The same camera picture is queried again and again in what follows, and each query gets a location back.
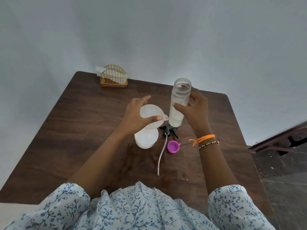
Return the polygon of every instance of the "forearm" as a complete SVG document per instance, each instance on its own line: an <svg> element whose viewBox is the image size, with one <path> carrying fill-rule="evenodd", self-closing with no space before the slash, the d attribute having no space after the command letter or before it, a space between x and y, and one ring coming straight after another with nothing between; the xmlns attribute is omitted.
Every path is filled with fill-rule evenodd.
<svg viewBox="0 0 307 230"><path fill-rule="evenodd" d="M111 166L113 155L124 139L125 136L115 130L67 182L76 183L90 196L93 195L102 184Z"/></svg>
<svg viewBox="0 0 307 230"><path fill-rule="evenodd" d="M210 134L212 134L212 131L209 125L196 131L197 138ZM216 141L216 139L210 138L204 140L198 144L198 147L212 141ZM217 143L202 147L199 150L199 154L203 166L208 194L222 186L237 184L237 180L230 170Z"/></svg>

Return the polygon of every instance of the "bottle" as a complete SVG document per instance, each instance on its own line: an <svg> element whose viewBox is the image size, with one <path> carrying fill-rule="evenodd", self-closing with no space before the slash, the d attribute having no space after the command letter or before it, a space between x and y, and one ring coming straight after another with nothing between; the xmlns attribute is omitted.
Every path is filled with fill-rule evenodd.
<svg viewBox="0 0 307 230"><path fill-rule="evenodd" d="M181 125L183 114L177 111L172 104L176 102L186 106L189 102L191 87L191 82L186 78L179 78L174 83L171 107L169 110L169 124L173 127L179 127Z"/></svg>

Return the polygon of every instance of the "brown table top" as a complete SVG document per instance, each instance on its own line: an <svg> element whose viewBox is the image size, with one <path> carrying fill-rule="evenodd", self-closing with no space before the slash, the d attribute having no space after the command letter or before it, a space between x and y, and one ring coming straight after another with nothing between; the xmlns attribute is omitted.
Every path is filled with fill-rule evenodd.
<svg viewBox="0 0 307 230"><path fill-rule="evenodd" d="M170 85L137 80L129 80L127 88L103 88L96 74L77 72L0 191L0 202L39 204L112 133L133 97L151 95L149 103L168 115L171 91ZM273 215L228 97L201 92L209 100L210 126L239 184L264 214ZM208 193L199 154L189 142L195 138L191 127L183 120L177 131L179 139L171 136L181 144L180 150L176 154L164 151L158 177L165 142L162 134L159 130L159 139L150 149L139 148L133 137L127 139L102 189L112 192L141 181L206 214Z"/></svg>

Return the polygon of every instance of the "orange string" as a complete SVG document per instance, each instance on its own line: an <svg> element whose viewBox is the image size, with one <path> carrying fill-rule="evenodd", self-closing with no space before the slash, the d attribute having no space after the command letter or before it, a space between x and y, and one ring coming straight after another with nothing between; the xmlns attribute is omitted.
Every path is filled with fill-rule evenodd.
<svg viewBox="0 0 307 230"><path fill-rule="evenodd" d="M195 140L195 139L189 139L189 141L191 141L191 140L192 140L192 141L195 141L194 144L193 144L193 147L194 147L195 144L200 143L200 142L202 142L202 141L204 141L204 140L206 140L206 139L213 138L213 137L215 137L215 135L211 134L211 135L205 135L205 136L203 136L203 137L201 137L201 138L198 138L197 140Z"/></svg>

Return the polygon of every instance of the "hand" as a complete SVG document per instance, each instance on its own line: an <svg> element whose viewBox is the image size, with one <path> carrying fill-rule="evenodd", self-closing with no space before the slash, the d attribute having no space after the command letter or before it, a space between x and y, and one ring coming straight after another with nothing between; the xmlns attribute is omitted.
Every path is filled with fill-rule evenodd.
<svg viewBox="0 0 307 230"><path fill-rule="evenodd" d="M131 103L128 104L125 116L118 126L118 129L122 134L130 136L142 130L148 124L162 120L162 116L159 115L148 118L141 117L140 109L142 105L147 104L148 99L150 99L150 96L133 98Z"/></svg>
<svg viewBox="0 0 307 230"><path fill-rule="evenodd" d="M208 99L198 89L192 88L187 106L179 103L173 103L173 106L186 117L197 138L211 134L208 123Z"/></svg>

